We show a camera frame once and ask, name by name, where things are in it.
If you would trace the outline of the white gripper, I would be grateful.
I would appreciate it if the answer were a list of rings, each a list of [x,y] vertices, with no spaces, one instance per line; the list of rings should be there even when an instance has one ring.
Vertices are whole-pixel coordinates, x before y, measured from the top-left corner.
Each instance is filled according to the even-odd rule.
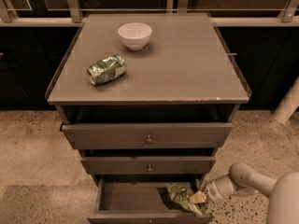
[[[212,202],[217,202],[222,199],[230,199],[233,196],[247,197],[257,193],[257,190],[250,186],[239,186],[229,175],[223,175],[207,182],[204,185],[203,191],[195,192],[189,198],[190,203],[204,203],[206,197]]]

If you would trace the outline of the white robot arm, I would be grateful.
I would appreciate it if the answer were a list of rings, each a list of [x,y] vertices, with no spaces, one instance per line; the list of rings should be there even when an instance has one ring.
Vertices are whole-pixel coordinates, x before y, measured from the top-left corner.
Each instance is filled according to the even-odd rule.
[[[192,204],[217,202],[232,196],[246,197],[260,192],[269,199],[266,224],[299,224],[299,173],[279,179],[258,173],[245,163],[231,165],[229,173],[207,182],[195,192]]]

